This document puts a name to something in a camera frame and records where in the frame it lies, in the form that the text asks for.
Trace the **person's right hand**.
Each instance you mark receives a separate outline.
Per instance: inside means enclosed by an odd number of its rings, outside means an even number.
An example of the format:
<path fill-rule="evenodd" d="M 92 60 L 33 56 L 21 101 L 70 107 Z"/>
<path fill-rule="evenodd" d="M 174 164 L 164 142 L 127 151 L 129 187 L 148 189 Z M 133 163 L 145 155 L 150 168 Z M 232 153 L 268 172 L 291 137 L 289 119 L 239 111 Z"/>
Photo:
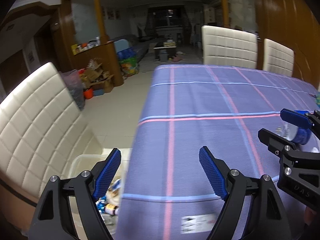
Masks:
<path fill-rule="evenodd" d="M 319 212 L 306 207 L 304 212 L 304 222 L 307 226 L 319 228 Z"/>

